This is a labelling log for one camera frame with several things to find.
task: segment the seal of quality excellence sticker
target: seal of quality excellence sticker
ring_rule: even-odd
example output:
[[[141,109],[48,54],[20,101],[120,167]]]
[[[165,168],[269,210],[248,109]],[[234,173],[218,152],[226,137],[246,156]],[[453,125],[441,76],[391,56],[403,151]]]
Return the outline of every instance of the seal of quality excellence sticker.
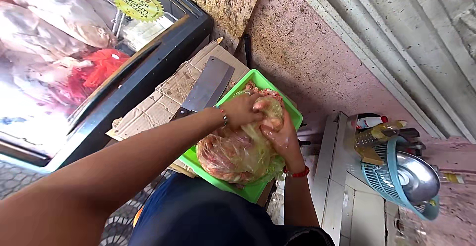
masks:
[[[114,0],[117,8],[132,19],[154,21],[164,15],[158,0]]]

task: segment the cobblestone ground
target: cobblestone ground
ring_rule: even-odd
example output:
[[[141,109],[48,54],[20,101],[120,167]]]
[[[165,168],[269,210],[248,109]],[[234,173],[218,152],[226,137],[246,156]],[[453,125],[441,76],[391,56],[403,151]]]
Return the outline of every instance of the cobblestone ground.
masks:
[[[173,172],[166,170],[141,190],[133,199],[115,211],[106,221],[100,246],[125,246],[132,234],[134,216],[145,204],[155,188]],[[44,175],[0,161],[0,199],[19,191]]]

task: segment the person's left hand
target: person's left hand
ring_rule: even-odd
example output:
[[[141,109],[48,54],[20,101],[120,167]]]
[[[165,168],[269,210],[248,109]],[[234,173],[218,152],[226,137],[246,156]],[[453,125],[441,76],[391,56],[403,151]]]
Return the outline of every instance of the person's left hand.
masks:
[[[262,95],[250,93],[243,93],[219,106],[225,111],[227,126],[230,128],[237,129],[241,125],[263,120],[264,115],[253,110],[253,104]]]

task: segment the red bracelet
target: red bracelet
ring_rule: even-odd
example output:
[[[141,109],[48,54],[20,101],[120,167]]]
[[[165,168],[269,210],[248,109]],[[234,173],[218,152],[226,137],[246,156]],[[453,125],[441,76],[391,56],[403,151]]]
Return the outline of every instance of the red bracelet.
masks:
[[[309,174],[309,167],[307,167],[307,166],[305,166],[305,167],[306,167],[306,169],[304,169],[303,172],[292,174],[288,171],[288,169],[286,169],[286,166],[284,166],[283,167],[283,172],[286,174],[286,176],[304,177],[304,176],[307,176],[307,174]]]

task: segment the green plastic tray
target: green plastic tray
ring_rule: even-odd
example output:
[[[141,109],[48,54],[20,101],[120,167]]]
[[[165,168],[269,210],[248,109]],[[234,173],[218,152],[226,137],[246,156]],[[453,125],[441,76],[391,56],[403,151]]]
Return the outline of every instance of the green plastic tray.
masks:
[[[269,82],[258,70],[252,69],[250,70],[223,98],[218,101],[218,105],[224,103],[225,101],[231,99],[235,96],[236,93],[245,89],[245,85],[249,82],[253,81],[255,85],[261,90],[269,88],[274,91],[278,91],[278,89]],[[280,91],[278,91],[281,96],[283,97],[284,107],[289,112],[291,116],[291,120],[293,121],[294,127],[296,130],[301,126],[302,122],[302,115],[301,113],[293,106],[293,104],[289,101],[287,97],[285,97]],[[245,198],[247,201],[256,203],[259,199],[259,196],[263,192],[266,187],[267,182],[257,181],[251,184],[247,184],[243,189],[238,189],[234,185],[217,179],[210,174],[208,174],[200,165],[199,160],[197,159],[197,154],[195,150],[195,146],[187,150],[180,158],[183,163],[190,166],[193,171],[212,185],[216,186],[217,188],[225,191],[229,191],[231,193],[238,194]]]

